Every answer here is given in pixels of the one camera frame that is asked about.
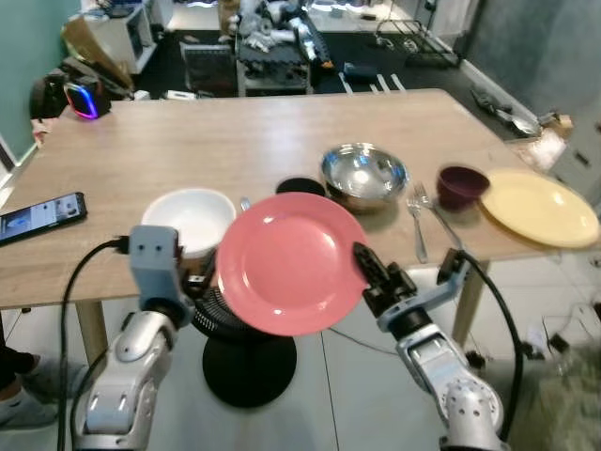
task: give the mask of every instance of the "fork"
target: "fork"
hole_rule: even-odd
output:
[[[455,246],[457,246],[459,249],[463,249],[463,241],[461,241],[461,239],[457,236],[455,231],[451,229],[449,223],[447,223],[444,217],[442,217],[439,210],[436,208],[436,205],[434,205],[434,202],[430,200],[430,197],[425,191],[424,184],[421,182],[417,182],[415,184],[415,197],[418,198],[422,207],[432,211],[432,213],[437,217],[437,219],[439,220],[440,224],[444,227],[449,237],[451,237],[451,240],[453,241]]]
[[[420,263],[427,263],[428,254],[425,251],[424,237],[420,228],[420,210],[422,207],[417,195],[413,195],[407,199],[407,208],[411,216],[413,216],[413,224],[415,225],[415,255],[420,260]]]

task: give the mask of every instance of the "black cup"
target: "black cup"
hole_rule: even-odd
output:
[[[281,181],[275,189],[275,193],[309,193],[325,196],[326,189],[316,180],[295,177]]]

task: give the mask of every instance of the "wire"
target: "wire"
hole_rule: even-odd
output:
[[[505,300],[501,296],[501,293],[493,283],[493,281],[488,277],[485,270],[482,269],[478,261],[466,251],[461,250],[458,252],[458,256],[465,258],[471,267],[478,273],[478,275],[482,278],[483,282],[486,284],[488,289],[492,292],[493,296],[497,300],[499,304],[499,308],[505,318],[505,322],[507,323],[507,328],[509,329],[509,334],[511,335],[511,340],[514,345],[514,354],[515,354],[515,366],[514,366],[514,378],[511,384],[511,395],[509,396],[509,405],[507,406],[507,414],[505,415],[505,420],[503,421],[503,425],[501,427],[500,438],[502,441],[507,442],[507,437],[509,436],[509,431],[511,430],[511,425],[514,421],[514,417],[516,416],[516,408],[517,408],[517,398],[519,396],[519,388],[522,382],[522,376],[524,373],[524,358],[522,356],[521,351],[521,341],[519,339],[519,335],[517,334],[517,327],[514,323],[514,319],[509,312],[509,308],[507,308],[507,304]]]
[[[386,18],[387,21],[389,21],[391,19],[391,17],[393,16],[393,8],[394,8],[394,0],[391,0],[391,8],[388,11],[388,17]]]
[[[541,317],[541,322],[543,323],[543,330],[545,331],[545,337],[547,339],[547,348],[548,348],[549,352],[551,352],[551,354],[554,354],[554,352],[553,352],[552,347],[550,347],[550,345],[548,343],[550,340],[550,335],[549,335],[548,328],[547,328],[547,320],[548,319],[552,319],[552,318],[565,319],[565,322],[563,323],[562,327],[560,329],[558,329],[556,332],[554,332],[553,334],[558,334],[558,335],[563,334],[565,332],[565,330],[569,327],[569,325],[572,323],[572,321],[574,319],[577,319],[578,322],[580,323],[580,326],[582,327],[582,330],[586,333],[586,335],[588,335],[591,339],[594,339],[594,335],[591,334],[591,332],[586,327],[586,325],[584,324],[582,319],[577,318],[577,316],[576,316],[577,308],[580,313],[584,313],[582,310],[582,306],[587,306],[587,307],[593,309],[593,306],[590,303],[574,303],[574,304],[572,304],[572,307],[570,308],[570,311],[568,312],[567,315],[544,315]]]
[[[105,357],[106,357],[106,351],[103,352],[101,355],[99,355],[96,358],[94,363],[92,365],[90,365],[90,367],[85,372],[84,378],[82,379],[79,386],[77,387],[77,390],[75,391],[75,396],[73,397],[73,404],[71,405],[71,415],[69,417],[69,430],[70,430],[70,434],[71,434],[71,443],[72,443],[73,449],[75,449],[75,444],[76,444],[75,443],[75,434],[76,434],[75,420],[76,420],[76,416],[77,416],[77,405],[79,404],[80,398],[84,394],[87,383],[90,380],[90,378],[92,377],[94,370],[100,364],[100,362],[102,362],[104,360]]]
[[[352,337],[350,335],[347,335],[344,332],[340,332],[340,331],[334,329],[333,327],[331,327],[329,329],[332,332],[334,332],[335,334],[339,334],[340,336],[343,336],[347,340],[350,340],[353,343],[356,343],[357,345],[363,346],[363,347],[368,348],[370,350],[375,350],[377,352],[381,352],[382,354],[388,354],[388,355],[393,355],[394,357],[398,357],[398,354],[396,352],[392,352],[391,350],[385,350],[383,348],[379,348],[377,346],[370,345],[369,343],[365,343],[364,341],[358,340],[357,338],[354,338],[354,337]]]
[[[68,356],[68,344],[67,344],[67,307],[69,304],[69,298],[75,280],[77,276],[84,268],[85,264],[92,259],[92,257],[103,249],[109,247],[118,248],[119,251],[123,252],[124,248],[127,251],[128,237],[120,237],[115,240],[106,241],[99,244],[90,252],[88,252],[84,258],[77,264],[75,270],[71,274],[65,293],[63,294],[63,300],[60,305],[60,372],[59,372],[59,396],[58,396],[58,434],[56,438],[56,450],[65,450],[65,435],[66,435],[66,422],[67,422],[67,356]]]

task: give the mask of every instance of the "sneaker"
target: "sneaker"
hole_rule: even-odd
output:
[[[58,358],[41,355],[38,365],[29,373],[21,375],[23,386],[41,400],[56,400],[60,387],[59,368]],[[86,371],[87,365],[68,363],[67,396],[69,398],[75,395]]]
[[[14,397],[0,401],[0,430],[44,428],[55,418],[54,406],[42,404],[24,388]]]

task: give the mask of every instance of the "fan base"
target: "fan base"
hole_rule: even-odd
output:
[[[208,388],[226,404],[259,407],[281,395],[294,376],[297,348],[289,336],[253,344],[210,338],[203,352]]]

